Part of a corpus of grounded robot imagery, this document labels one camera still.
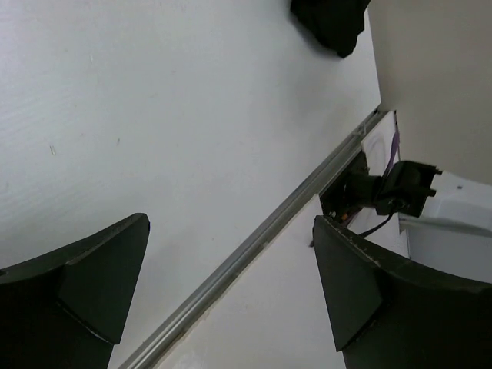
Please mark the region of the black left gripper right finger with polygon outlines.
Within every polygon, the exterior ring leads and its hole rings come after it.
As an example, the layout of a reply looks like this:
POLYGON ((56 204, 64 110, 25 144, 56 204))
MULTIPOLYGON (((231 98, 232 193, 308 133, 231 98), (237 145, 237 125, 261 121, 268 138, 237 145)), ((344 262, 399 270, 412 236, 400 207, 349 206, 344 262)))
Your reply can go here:
POLYGON ((314 253, 349 368, 489 368, 491 286, 429 268, 325 216, 314 253))

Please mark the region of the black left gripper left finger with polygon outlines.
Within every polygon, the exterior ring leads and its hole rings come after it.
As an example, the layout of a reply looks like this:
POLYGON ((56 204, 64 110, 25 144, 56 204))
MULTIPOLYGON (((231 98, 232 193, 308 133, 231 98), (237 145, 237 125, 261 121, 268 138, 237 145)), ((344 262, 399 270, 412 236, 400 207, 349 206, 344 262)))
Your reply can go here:
POLYGON ((150 221, 135 213, 1 270, 3 368, 107 368, 120 344, 150 221))

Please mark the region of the black pleated skirt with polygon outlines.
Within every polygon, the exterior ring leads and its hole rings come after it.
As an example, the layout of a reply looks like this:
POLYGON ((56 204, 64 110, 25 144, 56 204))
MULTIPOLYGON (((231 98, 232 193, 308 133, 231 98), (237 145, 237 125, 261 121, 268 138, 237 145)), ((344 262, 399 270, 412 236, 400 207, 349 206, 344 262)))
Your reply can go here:
POLYGON ((316 41, 346 58, 354 52, 364 31, 370 0, 293 0, 290 12, 316 41))

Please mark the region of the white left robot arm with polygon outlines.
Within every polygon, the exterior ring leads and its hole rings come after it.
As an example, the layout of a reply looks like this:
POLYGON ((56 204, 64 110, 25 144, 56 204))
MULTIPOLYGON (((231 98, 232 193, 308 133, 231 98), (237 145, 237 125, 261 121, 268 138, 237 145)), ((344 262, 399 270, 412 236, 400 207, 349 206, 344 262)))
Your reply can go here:
MULTIPOLYGON (((409 256, 349 222, 380 218, 491 230, 491 189, 399 161, 343 171, 260 251, 237 251, 166 354, 136 367, 489 368, 491 280, 409 256)), ((132 214, 1 272, 3 368, 106 368, 121 342, 150 234, 132 214)))

